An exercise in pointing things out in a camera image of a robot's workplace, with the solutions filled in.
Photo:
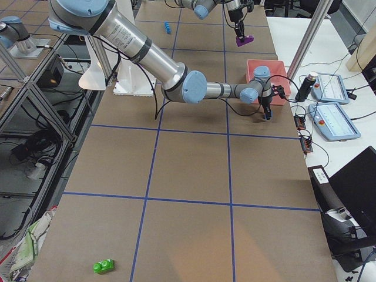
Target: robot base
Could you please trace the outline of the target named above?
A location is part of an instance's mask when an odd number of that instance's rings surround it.
[[[156,78],[145,71],[155,88]],[[130,62],[122,62],[113,90],[115,95],[153,96],[150,83],[140,68]]]
[[[50,42],[50,39],[38,39],[38,38],[33,38],[34,44],[36,46],[44,46],[47,45]],[[18,58],[18,59],[36,59],[38,56],[42,53],[44,48],[37,48],[35,51],[30,52],[28,54],[22,53],[17,46],[13,46],[13,48],[10,50],[9,53],[13,56],[13,58]]]

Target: silver arm segment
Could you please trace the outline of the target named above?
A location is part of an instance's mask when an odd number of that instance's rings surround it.
[[[198,103],[205,97],[223,97],[251,103],[257,97],[271,96],[268,70],[260,72],[261,75],[255,73],[255,80],[248,84],[207,83],[201,72],[175,62],[138,30],[118,11],[115,0],[50,0],[49,6],[50,25],[56,30],[82,29],[91,35],[103,36],[131,62],[157,77],[168,100]]]

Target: blue object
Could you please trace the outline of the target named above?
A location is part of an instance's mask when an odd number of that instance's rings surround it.
[[[335,91],[335,98],[330,98],[323,94],[323,91],[327,93],[327,91],[332,89],[332,87],[330,86],[330,84],[332,83],[335,83],[335,89],[338,89],[338,91]],[[312,87],[311,93],[319,102],[338,102],[342,105],[349,104],[350,102],[345,84],[343,83],[342,76],[340,75],[318,73],[316,83]]]
[[[67,12],[81,17],[98,16],[101,14],[108,0],[56,0]]]
[[[254,78],[269,78],[270,70],[267,66],[258,66],[253,71]]]
[[[165,22],[164,23],[165,25],[164,25],[164,29],[166,30],[166,32],[168,33],[168,34],[170,34],[171,33],[171,27],[170,27],[170,24],[169,24],[169,22]]]
[[[209,11],[203,5],[197,5],[194,7],[194,13],[199,19],[204,19],[208,16]]]
[[[89,33],[82,28],[72,28],[70,26],[62,24],[61,22],[55,22],[51,20],[50,18],[48,19],[48,21],[49,21],[50,28],[52,28],[54,31],[71,34],[71,35],[78,35],[78,36],[89,35]]]
[[[7,37],[0,36],[0,42],[6,47],[7,49],[12,47],[14,42],[10,41]]]
[[[315,103],[310,104],[308,109],[317,129],[328,141],[356,139],[361,136],[339,103]]]
[[[240,100],[246,104],[251,104],[257,99],[259,93],[253,88],[244,88],[240,92]]]
[[[206,78],[197,71],[193,70],[186,76],[183,82],[182,95],[186,103],[197,104],[204,99],[206,94]]]
[[[4,23],[6,23],[6,24],[18,24],[18,23],[22,23],[22,21],[17,17],[17,16],[6,16],[6,17],[4,17],[4,18],[2,18],[2,19],[0,19],[0,21],[2,21],[2,22],[4,22]]]

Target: white stand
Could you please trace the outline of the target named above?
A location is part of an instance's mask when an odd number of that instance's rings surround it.
[[[132,5],[130,0],[117,1],[117,8],[131,23],[135,24]],[[148,71],[145,71],[150,81],[155,87],[156,78]],[[117,82],[113,93],[116,95],[133,95],[133,96],[153,96],[152,88],[145,74],[138,66],[126,60],[122,60],[117,73]]]

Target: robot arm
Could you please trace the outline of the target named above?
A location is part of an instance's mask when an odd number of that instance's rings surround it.
[[[16,43],[18,49],[24,54],[36,49],[29,32],[16,16],[6,16],[0,19],[0,42],[6,48]]]
[[[222,0],[175,0],[179,7],[194,10],[199,19],[204,19]]]
[[[270,73],[263,67],[255,80],[244,85],[207,83],[205,76],[177,63],[119,13],[115,0],[50,0],[50,25],[59,31],[103,36],[162,83],[173,102],[199,103],[204,98],[240,98],[250,103],[271,96]]]
[[[238,46],[250,43],[253,37],[244,35],[244,13],[243,8],[247,8],[247,12],[253,11],[253,0],[174,0],[179,7],[194,10],[199,19],[204,19],[219,3],[226,4],[230,21],[234,23],[234,30],[237,35],[236,43]]]

